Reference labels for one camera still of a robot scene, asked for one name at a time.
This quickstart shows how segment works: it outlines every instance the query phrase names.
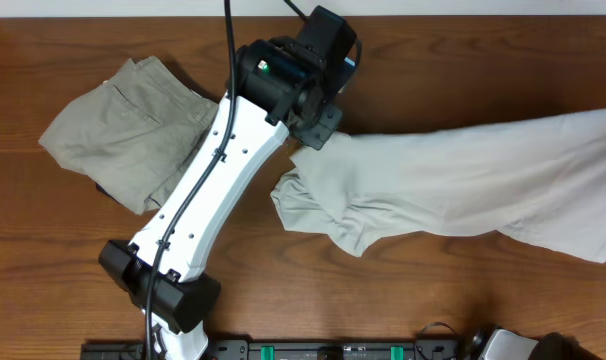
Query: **white panel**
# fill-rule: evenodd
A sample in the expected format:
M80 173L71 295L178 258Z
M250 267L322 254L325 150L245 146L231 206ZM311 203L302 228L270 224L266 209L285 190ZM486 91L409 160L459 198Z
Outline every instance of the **white panel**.
M606 14L606 0L294 0L339 15ZM281 0L232 0L235 16L293 15ZM220 16L222 0L0 0L0 17Z

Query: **white cloth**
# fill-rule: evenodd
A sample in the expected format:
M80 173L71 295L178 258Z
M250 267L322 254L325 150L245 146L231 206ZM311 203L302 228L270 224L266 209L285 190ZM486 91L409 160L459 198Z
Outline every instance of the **white cloth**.
M416 231L512 238L606 261L606 109L417 135L336 133L292 156L272 199L286 230L360 256Z

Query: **folded cloth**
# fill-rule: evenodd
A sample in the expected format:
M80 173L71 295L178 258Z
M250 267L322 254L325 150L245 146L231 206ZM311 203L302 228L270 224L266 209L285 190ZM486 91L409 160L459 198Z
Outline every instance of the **folded cloth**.
M606 109L420 135L336 133L271 196L286 230L360 256L415 231L512 238L606 261Z
M39 143L61 167L89 176L141 214L165 203L217 110L156 57L130 59L72 101Z

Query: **crumpled cloth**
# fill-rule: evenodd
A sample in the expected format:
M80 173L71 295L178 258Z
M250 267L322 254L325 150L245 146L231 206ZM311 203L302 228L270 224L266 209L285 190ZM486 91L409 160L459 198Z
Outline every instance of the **crumpled cloth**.
M416 135L336 133L292 156L272 200L286 230L360 256L416 231L606 261L606 109Z
M156 57L130 59L63 109L39 143L61 167L89 176L141 214L168 199L217 110Z

